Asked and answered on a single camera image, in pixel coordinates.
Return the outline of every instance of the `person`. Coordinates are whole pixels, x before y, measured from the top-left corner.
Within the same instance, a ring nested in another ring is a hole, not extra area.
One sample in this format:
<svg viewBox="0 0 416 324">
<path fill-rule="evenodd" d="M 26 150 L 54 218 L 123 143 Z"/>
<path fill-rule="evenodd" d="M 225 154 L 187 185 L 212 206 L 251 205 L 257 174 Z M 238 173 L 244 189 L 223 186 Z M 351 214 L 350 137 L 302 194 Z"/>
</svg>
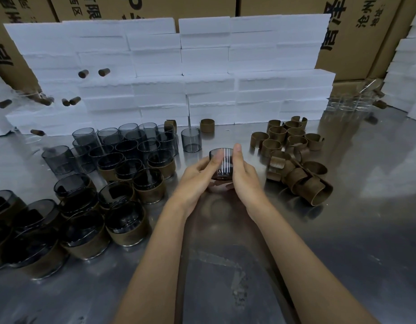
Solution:
<svg viewBox="0 0 416 324">
<path fill-rule="evenodd" d="M 113 324 L 172 324 L 184 225 L 223 154 L 185 169 L 166 202 Z M 289 290 L 302 324 L 373 324 L 378 321 L 335 278 L 269 202 L 256 170 L 233 148 L 233 184 L 257 224 Z"/>
</svg>

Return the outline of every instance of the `table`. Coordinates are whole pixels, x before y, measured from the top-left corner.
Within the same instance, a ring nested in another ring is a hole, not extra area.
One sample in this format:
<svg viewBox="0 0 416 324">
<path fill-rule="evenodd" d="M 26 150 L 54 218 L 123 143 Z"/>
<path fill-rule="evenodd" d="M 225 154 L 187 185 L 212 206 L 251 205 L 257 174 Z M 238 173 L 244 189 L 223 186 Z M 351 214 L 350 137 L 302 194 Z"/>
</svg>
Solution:
<svg viewBox="0 0 416 324">
<path fill-rule="evenodd" d="M 307 132 L 326 138 L 312 160 L 328 167 L 326 179 L 334 185 L 321 206 L 266 181 L 267 160 L 249 148 L 251 133 L 265 131 L 266 123 L 216 126 L 195 154 L 180 146 L 168 195 L 186 166 L 212 149 L 242 143 L 272 203 L 351 293 L 383 324 L 416 323 L 416 121 L 393 108 L 375 116 L 376 125 L 330 112 L 309 121 Z M 49 139 L 69 146 L 72 140 Z M 0 190 L 13 190 L 26 203 L 56 200 L 55 182 L 38 152 L 30 155 L 15 134 L 0 137 Z M 146 206 L 152 227 L 165 201 Z M 87 262 L 70 257 L 54 276 L 36 282 L 0 270 L 0 324 L 108 323 L 146 242 L 111 245 Z M 204 194 L 186 223 L 176 309 L 178 323 L 296 319 L 281 274 L 234 191 Z"/>
</svg>

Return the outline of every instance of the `reflective metal surface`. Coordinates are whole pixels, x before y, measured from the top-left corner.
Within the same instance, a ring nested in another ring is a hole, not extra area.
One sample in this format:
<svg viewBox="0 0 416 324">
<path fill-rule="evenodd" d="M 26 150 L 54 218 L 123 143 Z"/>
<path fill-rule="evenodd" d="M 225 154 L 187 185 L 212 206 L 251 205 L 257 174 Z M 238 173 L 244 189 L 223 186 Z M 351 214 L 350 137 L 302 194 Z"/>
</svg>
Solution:
<svg viewBox="0 0 416 324">
<path fill-rule="evenodd" d="M 242 143 L 273 204 L 352 294 L 383 324 L 416 323 L 416 121 L 393 108 L 375 117 L 326 112 L 320 122 L 308 122 L 308 133 L 326 138 L 311 160 L 326 165 L 334 185 L 321 206 L 310 207 L 285 186 L 265 181 L 266 159 L 249 143 L 266 123 L 216 126 L 194 154 L 184 154 L 180 145 L 167 193 L 187 165 L 212 149 Z M 71 146 L 72 138 L 47 142 Z M 0 190 L 13 190 L 27 204 L 56 200 L 57 179 L 39 152 L 31 153 L 14 134 L 0 137 Z M 105 184 L 90 176 L 98 189 Z M 164 202 L 146 205 L 152 227 Z M 113 244 L 86 262 L 70 257 L 38 282 L 0 270 L 0 324 L 110 322 L 145 246 Z M 293 323 L 280 273 L 234 191 L 205 193 L 186 224 L 176 309 L 178 323 Z"/>
</svg>

